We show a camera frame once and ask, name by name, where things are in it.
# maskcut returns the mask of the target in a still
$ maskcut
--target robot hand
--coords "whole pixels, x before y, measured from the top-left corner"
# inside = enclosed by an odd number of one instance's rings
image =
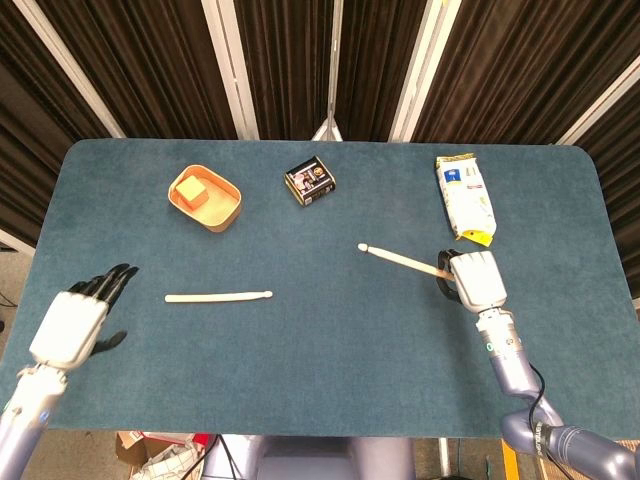
[[[462,254],[444,250],[438,255],[438,268],[450,270],[458,290],[438,278],[438,286],[451,300],[462,303],[472,313],[499,308],[507,299],[498,266],[489,251]]]
[[[127,336],[126,331],[119,331],[108,340],[97,340],[97,336],[137,271],[138,267],[123,263],[58,293],[29,347],[34,359],[66,372],[78,368],[91,355],[117,347]]]

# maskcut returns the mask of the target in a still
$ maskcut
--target black curtain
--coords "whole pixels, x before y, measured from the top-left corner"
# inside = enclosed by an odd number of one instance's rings
[[[261,139],[310,140],[327,116],[333,0],[235,0]]]
[[[345,140],[388,140],[426,3],[345,0],[336,99]]]
[[[463,1],[414,141],[556,142],[638,54],[637,0]]]
[[[129,137],[237,138],[200,0],[38,0]]]
[[[0,228],[35,245],[66,151],[109,134],[13,2],[0,29]]]
[[[578,141],[595,160],[631,294],[640,297],[640,82]]]

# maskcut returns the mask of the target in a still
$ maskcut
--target orange container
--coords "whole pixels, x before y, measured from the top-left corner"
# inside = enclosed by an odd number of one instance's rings
[[[191,208],[178,192],[178,185],[195,177],[207,191],[207,200]],[[169,187],[169,202],[185,215],[201,223],[212,232],[223,232],[240,213],[242,194],[231,182],[202,165],[189,165]]]

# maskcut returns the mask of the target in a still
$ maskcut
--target black cable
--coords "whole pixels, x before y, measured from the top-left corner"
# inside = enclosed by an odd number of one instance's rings
[[[202,456],[196,460],[196,463],[194,463],[193,465],[191,465],[191,468],[189,468],[189,470],[187,470],[187,473],[185,473],[182,478],[180,480],[187,480],[187,478],[189,477],[189,475],[191,475],[191,472],[193,472],[193,470],[200,465],[200,462],[202,462],[202,460],[204,460],[204,457],[206,457],[207,455],[209,455],[209,453],[211,453],[211,450],[213,450],[213,447],[216,446],[216,443],[218,443],[218,439],[221,437],[222,435],[216,435],[216,437],[213,439],[213,442],[211,442],[211,445],[209,445],[209,447],[204,451],[204,454],[202,454]]]
[[[0,302],[0,307],[7,307],[7,308],[17,308],[18,304],[13,302],[12,300],[9,300],[4,293],[0,292],[0,297],[4,298],[7,303],[4,302]]]
[[[538,396],[533,401],[533,403],[531,404],[531,408],[529,409],[529,428],[531,429],[531,434],[533,435],[534,450],[537,450],[536,444],[535,444],[536,443],[536,439],[535,439],[536,434],[535,434],[535,430],[533,428],[533,413],[534,413],[536,407],[538,406],[538,404],[540,403],[540,399],[544,395],[545,382],[544,382],[544,377],[542,376],[540,371],[538,371],[538,369],[536,367],[534,367],[531,363],[529,364],[529,366],[531,367],[531,369],[534,372],[536,372],[536,375],[538,375],[538,378],[540,379],[540,392],[538,393]],[[573,476],[560,464],[560,462],[558,462],[555,458],[553,458],[553,455],[551,455],[551,452],[547,451],[546,454],[547,454],[547,458],[556,467],[558,467],[558,470],[560,470],[564,474],[565,477],[567,477],[569,480],[574,480]]]
[[[238,480],[236,477],[236,469],[234,468],[234,464],[236,463],[231,456],[231,452],[229,451],[229,447],[227,447],[227,442],[224,441],[224,437],[220,435],[220,442],[222,443],[222,448],[224,448],[224,452],[227,454],[227,460],[229,461],[229,468],[231,469],[231,476],[233,480]]]

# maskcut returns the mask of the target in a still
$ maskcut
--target floor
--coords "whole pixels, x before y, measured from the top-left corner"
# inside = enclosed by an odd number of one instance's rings
[[[0,253],[0,291],[19,303],[22,288],[31,266],[27,256]],[[0,334],[0,353],[10,334],[15,309],[0,307],[0,320],[5,331]],[[31,458],[26,480],[127,479],[129,468],[118,461],[114,452],[115,435],[109,431],[50,430],[41,439]],[[450,439],[451,473],[475,480],[505,478],[502,449],[496,439]],[[419,480],[440,476],[437,439],[415,442],[416,472]],[[529,457],[519,457],[520,478],[537,478],[536,467]]]

